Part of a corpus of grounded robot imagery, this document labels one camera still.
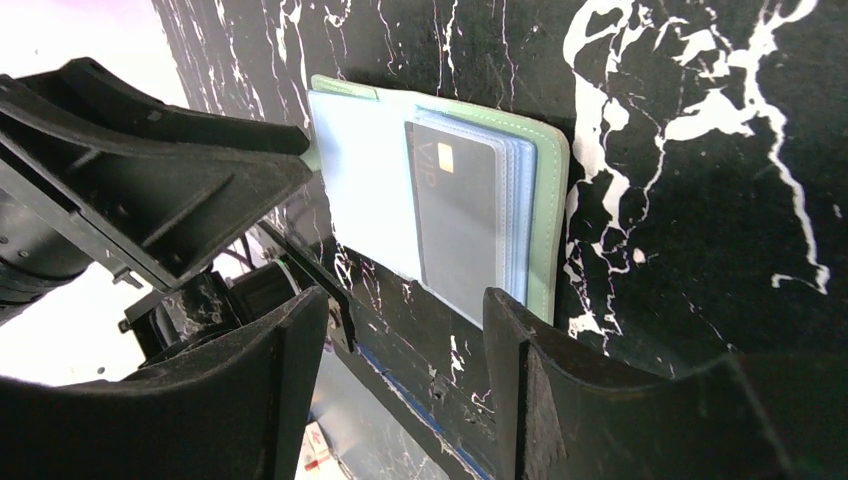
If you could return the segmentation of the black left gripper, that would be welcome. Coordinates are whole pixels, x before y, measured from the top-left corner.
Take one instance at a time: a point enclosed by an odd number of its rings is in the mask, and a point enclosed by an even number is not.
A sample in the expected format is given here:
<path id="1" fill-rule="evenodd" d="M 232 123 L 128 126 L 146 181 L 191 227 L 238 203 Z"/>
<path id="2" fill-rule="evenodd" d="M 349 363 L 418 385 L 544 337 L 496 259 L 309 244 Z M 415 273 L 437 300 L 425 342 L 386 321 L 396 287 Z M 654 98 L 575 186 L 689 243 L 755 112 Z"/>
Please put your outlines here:
<path id="1" fill-rule="evenodd" d="M 90 58 L 1 79 L 1 368 L 133 371 L 300 288 L 225 246 L 312 175 L 296 126 L 165 104 Z M 151 286 L 111 286 L 135 273 Z"/>

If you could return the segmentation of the dark grey VIP card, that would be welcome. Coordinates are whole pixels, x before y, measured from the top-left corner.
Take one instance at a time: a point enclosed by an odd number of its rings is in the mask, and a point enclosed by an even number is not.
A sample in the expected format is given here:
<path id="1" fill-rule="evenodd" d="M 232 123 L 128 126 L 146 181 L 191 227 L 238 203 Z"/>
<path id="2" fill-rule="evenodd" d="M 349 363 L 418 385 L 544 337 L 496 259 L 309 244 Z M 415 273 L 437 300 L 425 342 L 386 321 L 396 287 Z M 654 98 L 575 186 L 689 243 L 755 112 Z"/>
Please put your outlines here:
<path id="1" fill-rule="evenodd" d="M 469 319 L 498 283 L 499 164 L 486 143 L 406 122 L 422 281 Z"/>

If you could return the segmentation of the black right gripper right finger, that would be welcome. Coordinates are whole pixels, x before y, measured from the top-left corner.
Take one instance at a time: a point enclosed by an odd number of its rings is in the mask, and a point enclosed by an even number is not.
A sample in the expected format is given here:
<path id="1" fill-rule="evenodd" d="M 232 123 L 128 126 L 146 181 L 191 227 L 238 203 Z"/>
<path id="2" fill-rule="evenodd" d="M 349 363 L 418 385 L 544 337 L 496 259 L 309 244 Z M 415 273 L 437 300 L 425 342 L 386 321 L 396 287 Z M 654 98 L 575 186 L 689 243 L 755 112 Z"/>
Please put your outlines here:
<path id="1" fill-rule="evenodd" d="M 483 295 L 501 479 L 843 479 L 847 358 L 725 354 L 679 379 Z"/>

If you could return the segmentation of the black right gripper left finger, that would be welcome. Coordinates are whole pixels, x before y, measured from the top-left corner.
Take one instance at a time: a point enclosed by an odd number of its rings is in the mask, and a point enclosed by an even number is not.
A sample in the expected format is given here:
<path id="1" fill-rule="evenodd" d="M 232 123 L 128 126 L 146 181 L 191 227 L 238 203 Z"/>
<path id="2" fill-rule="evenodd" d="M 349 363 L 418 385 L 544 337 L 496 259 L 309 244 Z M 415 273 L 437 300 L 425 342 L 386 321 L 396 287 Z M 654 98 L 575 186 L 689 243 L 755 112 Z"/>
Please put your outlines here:
<path id="1" fill-rule="evenodd" d="M 1 382 L 5 479 L 292 479 L 323 352 L 328 296 L 117 382 Z"/>

